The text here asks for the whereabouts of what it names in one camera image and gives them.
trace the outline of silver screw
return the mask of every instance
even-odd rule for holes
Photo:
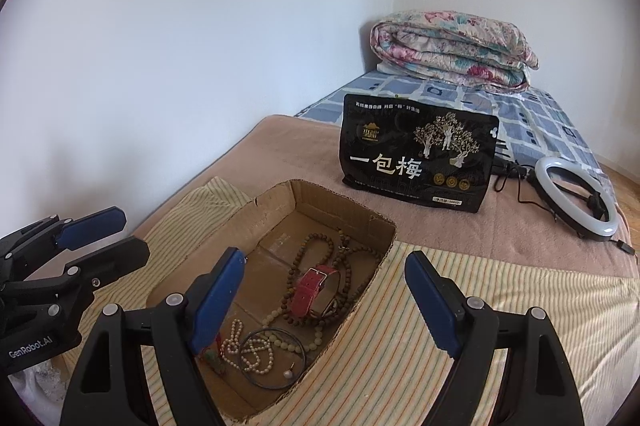
[[[180,305],[184,300],[184,297],[179,292],[174,292],[173,294],[169,294],[166,297],[166,304],[171,305],[171,307],[175,307],[176,305]]]
[[[105,316],[113,316],[118,312],[118,306],[115,303],[107,303],[102,309],[102,314]]]
[[[531,315],[537,320],[543,320],[546,318],[546,312],[540,307],[533,307],[531,309]]]
[[[466,299],[466,304],[469,305],[472,309],[476,309],[479,311],[482,307],[484,307],[484,300],[477,296],[470,296]]]

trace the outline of black bangle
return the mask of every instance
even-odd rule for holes
[[[300,347],[300,352],[302,355],[302,370],[300,370],[300,373],[296,376],[294,374],[294,377],[291,379],[291,381],[289,381],[287,384],[284,384],[282,386],[268,386],[266,384],[262,384],[260,382],[257,382],[256,380],[254,380],[250,375],[249,372],[246,372],[242,369],[242,362],[240,360],[240,356],[242,351],[244,350],[244,346],[247,344],[247,342],[249,341],[249,339],[251,339],[254,336],[257,336],[258,334],[261,334],[263,332],[277,332],[279,334],[284,334],[286,336],[289,336],[293,341],[293,343],[295,343],[297,346]],[[244,340],[242,340],[242,343],[240,343],[240,346],[238,347],[238,366],[240,366],[240,372],[242,372],[242,374],[247,378],[247,380],[259,387],[259,388],[263,388],[265,390],[285,390],[286,388],[289,388],[290,386],[292,386],[298,379],[300,379],[300,376],[302,376],[302,374],[305,371],[306,368],[306,352],[305,352],[305,347],[302,345],[302,343],[300,342],[300,340],[294,336],[291,332],[287,332],[286,330],[283,329],[277,329],[275,327],[265,327],[263,329],[259,329],[259,330],[254,330],[254,332],[251,332],[250,334],[247,335],[247,337],[245,337]]]

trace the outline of striped cloth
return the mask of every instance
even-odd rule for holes
[[[146,296],[249,197],[214,178],[185,197],[145,238],[147,266],[98,293],[82,335],[108,302],[140,308]],[[547,310],[564,346],[588,426],[613,416],[640,374],[640,281],[515,265],[395,242],[377,276],[303,379],[278,402],[230,425],[388,425],[422,423],[452,361],[435,348],[402,275],[421,249],[438,272],[494,309]],[[69,352],[75,365],[79,350]],[[491,415],[506,352],[497,351],[475,425]],[[162,426],[175,424],[152,348],[143,350],[152,401]]]

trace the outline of black package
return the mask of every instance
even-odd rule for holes
[[[489,185],[498,118],[410,99],[344,96],[340,165],[352,188],[475,213]]]

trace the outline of wooden floor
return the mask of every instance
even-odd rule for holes
[[[640,186],[611,168],[602,166],[602,169],[611,179],[618,204],[631,228],[632,245],[638,249],[640,248]]]

